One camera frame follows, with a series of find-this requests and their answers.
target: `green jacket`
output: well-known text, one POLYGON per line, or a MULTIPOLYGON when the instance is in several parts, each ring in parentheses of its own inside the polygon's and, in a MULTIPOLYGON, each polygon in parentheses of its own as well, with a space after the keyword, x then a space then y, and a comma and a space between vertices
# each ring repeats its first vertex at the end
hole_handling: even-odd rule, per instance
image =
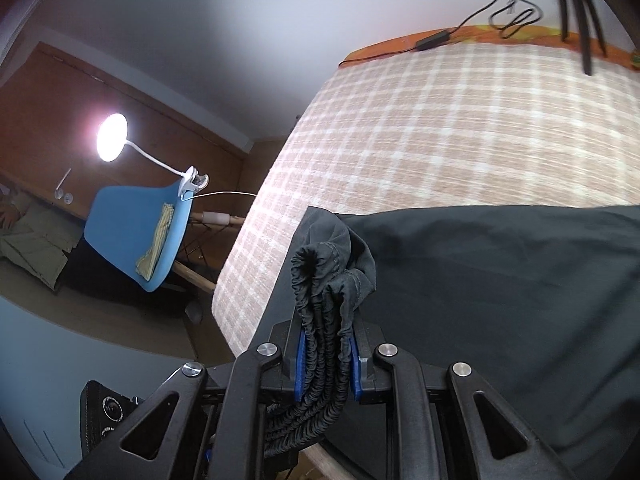
POLYGON ((30 272, 52 290, 66 265, 66 254, 82 237, 82 222, 24 192, 12 197, 21 217, 0 228, 0 257, 30 272))

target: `hand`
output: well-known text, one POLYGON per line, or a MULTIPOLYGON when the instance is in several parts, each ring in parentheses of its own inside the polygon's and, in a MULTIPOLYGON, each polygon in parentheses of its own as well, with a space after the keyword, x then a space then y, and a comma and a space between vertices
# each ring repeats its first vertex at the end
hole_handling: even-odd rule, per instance
POLYGON ((2 229, 11 229, 20 219, 20 211, 12 204, 0 205, 0 227, 2 229))

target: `checkered bedspread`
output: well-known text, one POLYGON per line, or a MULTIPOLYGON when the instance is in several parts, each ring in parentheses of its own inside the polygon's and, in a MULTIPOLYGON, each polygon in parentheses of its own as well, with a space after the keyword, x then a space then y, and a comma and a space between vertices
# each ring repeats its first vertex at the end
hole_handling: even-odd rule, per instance
POLYGON ((307 206, 639 203, 639 108, 640 75, 594 60, 586 76, 578 54, 542 46, 459 43, 338 70, 220 274, 212 311, 232 351, 251 341, 307 206))

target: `white wall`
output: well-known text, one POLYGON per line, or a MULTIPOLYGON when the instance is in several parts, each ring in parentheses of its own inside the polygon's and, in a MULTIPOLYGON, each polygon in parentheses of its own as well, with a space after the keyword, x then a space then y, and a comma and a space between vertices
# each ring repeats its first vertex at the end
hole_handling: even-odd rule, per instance
POLYGON ((183 363, 65 330, 0 296, 0 417, 41 480, 63 478, 82 457, 79 405, 87 381, 147 397, 183 363))
MULTIPOLYGON (((34 20, 261 139, 287 134, 351 51, 453 27, 489 1, 46 0, 34 20)), ((531 1, 545 13, 541 25, 559 26, 557 0, 531 1)), ((607 41, 630 48, 612 12, 596 6, 607 41)))

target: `black pants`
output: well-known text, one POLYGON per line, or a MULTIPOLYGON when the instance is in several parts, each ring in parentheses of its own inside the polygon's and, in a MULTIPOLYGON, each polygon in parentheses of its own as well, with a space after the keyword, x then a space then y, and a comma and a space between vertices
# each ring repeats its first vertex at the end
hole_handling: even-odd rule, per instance
POLYGON ((163 286, 147 292, 135 280, 105 260, 84 239, 68 255, 68 262, 58 277, 58 286, 68 286, 98 300, 148 308, 180 316, 194 298, 190 285, 170 274, 163 286))

